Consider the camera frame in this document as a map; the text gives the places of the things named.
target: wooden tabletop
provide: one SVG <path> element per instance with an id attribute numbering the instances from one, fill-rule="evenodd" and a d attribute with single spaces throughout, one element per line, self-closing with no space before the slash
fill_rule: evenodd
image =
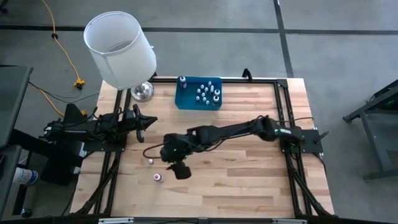
<path id="1" fill-rule="evenodd" d="M 293 78 L 288 79 L 288 84 L 294 117 L 311 116 L 304 81 Z M 158 121 L 145 132 L 145 143 L 138 143 L 135 132 L 128 136 L 119 167 L 112 216 L 294 217 L 285 157 L 278 141 L 264 142 L 257 136 L 246 136 L 225 141 L 217 150 L 193 154 L 185 161 L 192 171 L 192 176 L 186 180 L 176 180 L 172 171 L 165 170 L 168 164 L 155 160 L 150 165 L 142 156 L 145 148 L 161 143 L 167 133 L 185 134 L 188 128 L 201 125 L 242 123 L 260 114 L 278 119 L 272 85 L 224 83 L 223 105 L 219 111 L 178 110 L 174 104 L 175 83 L 155 83 L 154 88 L 153 99 L 138 105 L 142 114 L 157 116 Z M 113 112 L 116 92 L 103 82 L 97 115 Z M 313 121 L 300 120 L 296 125 L 312 129 Z M 154 149 L 148 155 L 159 156 L 159 150 Z M 96 152 L 83 161 L 71 212 L 81 208 L 98 186 L 103 157 L 103 152 Z M 314 155 L 304 154 L 303 163 L 309 189 L 324 208 L 333 213 L 321 162 Z M 155 173 L 164 176 L 163 183 L 153 180 Z M 300 208 L 305 211 L 301 190 L 297 192 Z"/>

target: white lampshade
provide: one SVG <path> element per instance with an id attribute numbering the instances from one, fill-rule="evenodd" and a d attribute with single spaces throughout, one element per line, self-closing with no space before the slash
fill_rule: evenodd
<path id="1" fill-rule="evenodd" d="M 103 79 L 118 90 L 143 84 L 156 71 L 156 56 L 137 20 L 106 12 L 91 20 L 84 40 Z"/>

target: gray floor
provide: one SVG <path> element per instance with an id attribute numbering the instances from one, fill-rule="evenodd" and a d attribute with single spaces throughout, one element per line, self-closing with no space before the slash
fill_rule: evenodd
<path id="1" fill-rule="evenodd" d="M 277 28 L 272 0 L 48 0 L 57 25 L 84 26 L 92 17 L 120 10 L 142 27 Z M 288 29 L 398 29 L 395 0 L 280 0 Z M 10 0 L 0 22 L 50 24 L 41 1 Z M 58 32 L 82 78 L 83 96 L 96 93 L 101 79 L 81 32 Z M 77 95 L 75 74 L 47 31 L 0 31 L 0 64 L 31 65 L 31 81 L 60 95 Z M 159 75 L 286 77 L 278 34 L 146 33 L 155 46 Z M 304 78 L 315 122 L 330 131 L 323 140 L 328 183 L 335 212 L 346 218 L 398 222 L 398 179 L 369 183 L 376 170 L 362 124 L 342 116 L 364 104 L 397 77 L 398 36 L 288 35 L 295 77 Z M 92 110 L 96 97 L 78 102 Z M 65 104 L 55 102 L 61 109 Z M 34 136 L 57 113 L 28 87 L 17 127 Z M 40 168 L 44 160 L 35 157 Z M 39 183 L 30 190 L 35 217 L 60 215 L 73 190 Z"/>

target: yellow extension cord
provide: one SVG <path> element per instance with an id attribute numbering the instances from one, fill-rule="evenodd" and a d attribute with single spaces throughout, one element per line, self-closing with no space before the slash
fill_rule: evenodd
<path id="1" fill-rule="evenodd" d="M 47 8 L 47 10 L 50 13 L 51 16 L 51 21 L 52 21 L 52 29 L 53 29 L 53 34 L 55 35 L 55 21 L 54 21 L 54 17 L 52 15 L 52 11 L 50 9 L 50 7 L 47 5 L 47 3 L 42 0 L 42 2 L 44 3 L 45 7 Z M 53 37 L 53 39 L 55 40 L 55 42 L 58 44 L 58 46 L 60 46 L 60 48 L 62 49 L 63 53 L 65 54 L 65 56 L 67 56 L 67 59 L 69 61 L 69 64 L 72 66 L 72 68 L 74 69 L 76 76 L 77 76 L 77 80 L 76 83 L 74 83 L 75 86 L 80 85 L 83 86 L 85 84 L 85 81 L 80 79 L 79 73 L 77 72 L 77 69 L 75 67 L 75 65 L 72 63 L 72 61 L 70 60 L 70 57 L 67 53 L 67 51 L 62 47 L 62 45 L 60 44 L 60 42 L 57 40 L 56 37 Z M 58 108 L 54 105 L 54 103 L 50 100 L 50 98 L 47 96 L 47 94 L 45 94 L 45 92 L 43 90 L 40 90 L 40 92 L 44 95 L 44 97 L 47 99 L 47 101 L 49 101 L 49 103 L 51 104 L 51 106 L 54 108 L 54 110 L 61 116 L 65 116 L 60 110 L 58 110 Z"/>

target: blue plastic container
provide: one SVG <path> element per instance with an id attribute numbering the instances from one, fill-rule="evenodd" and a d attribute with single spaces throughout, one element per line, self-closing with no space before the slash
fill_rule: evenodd
<path id="1" fill-rule="evenodd" d="M 219 110 L 221 104 L 223 102 L 223 81 L 220 78 L 211 78 L 211 77 L 185 77 L 186 79 L 186 88 L 183 88 L 182 83 L 180 82 L 180 77 L 177 78 L 177 87 L 175 89 L 175 105 L 181 110 Z M 213 102 L 214 93 L 210 93 L 210 87 L 208 86 L 208 82 L 211 81 L 211 84 L 214 86 L 214 90 L 219 89 L 220 95 L 218 95 L 219 100 L 218 103 Z M 210 102 L 207 105 L 202 101 L 201 93 L 205 91 L 202 90 L 201 93 L 198 93 L 197 90 L 200 88 L 200 85 L 204 85 L 208 87 L 207 93 L 205 93 L 206 99 Z"/>

